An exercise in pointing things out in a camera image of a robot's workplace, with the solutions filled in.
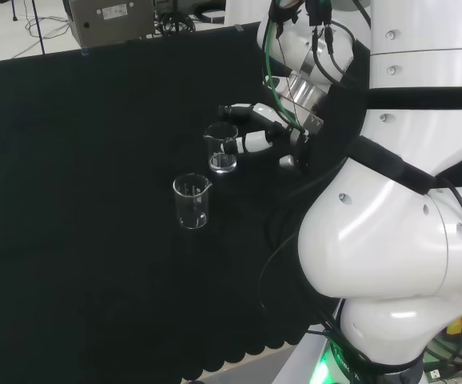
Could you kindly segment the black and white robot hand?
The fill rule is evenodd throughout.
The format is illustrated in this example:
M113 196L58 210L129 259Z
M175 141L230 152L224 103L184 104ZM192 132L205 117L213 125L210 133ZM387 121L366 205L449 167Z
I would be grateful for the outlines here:
M257 154L281 145L289 148L279 159L281 167L300 171L307 168L310 132L295 128L272 107L262 103L238 103L219 106L218 115L225 122L255 122L260 126L257 131L224 140L221 148L225 154Z

